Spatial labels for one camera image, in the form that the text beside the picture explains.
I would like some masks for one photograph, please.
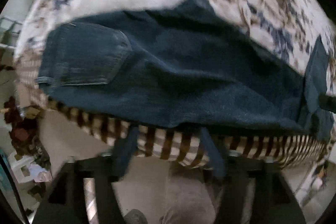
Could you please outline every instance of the jeans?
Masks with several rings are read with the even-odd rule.
[[[63,24],[48,36],[36,82],[68,106],[155,127],[303,130],[304,77],[207,0]]]
[[[315,42],[305,74],[304,99],[298,123],[319,141],[328,142],[334,126],[333,114],[321,109],[319,96],[327,92],[326,73],[329,56],[322,44],[321,36]]]

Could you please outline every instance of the striped fabric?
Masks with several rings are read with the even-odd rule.
[[[31,105],[45,109],[48,105],[48,97],[39,89],[39,85],[35,83],[41,62],[41,55],[36,54],[31,49],[26,50],[21,62],[16,65],[16,73],[26,87]]]
[[[125,138],[130,123],[108,116],[86,113],[50,100],[49,109],[63,113],[87,134],[113,146],[118,138]],[[139,126],[138,151],[136,156],[155,156],[163,160],[178,161],[191,168],[207,167],[209,158],[200,145],[198,135],[178,132],[173,129],[158,129]],[[311,136],[244,137],[213,136],[217,146],[225,145],[251,159],[273,157],[282,168],[311,163],[327,153],[327,144]]]

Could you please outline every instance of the person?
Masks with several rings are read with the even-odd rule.
[[[165,189],[165,213],[159,224],[211,224],[216,210],[200,168],[188,169],[173,162]],[[127,224],[147,224],[144,214],[133,209],[124,217]]]

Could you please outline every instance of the laundry basket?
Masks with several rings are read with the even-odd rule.
[[[14,176],[19,183],[25,183],[34,179],[34,176],[29,172],[29,165],[34,161],[34,157],[24,155],[22,159],[15,159],[16,152],[13,152],[8,157],[9,165],[14,173]]]

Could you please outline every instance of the jeans back pocket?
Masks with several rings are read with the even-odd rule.
[[[56,37],[58,85],[108,84],[132,51],[123,32],[92,23],[64,24]]]

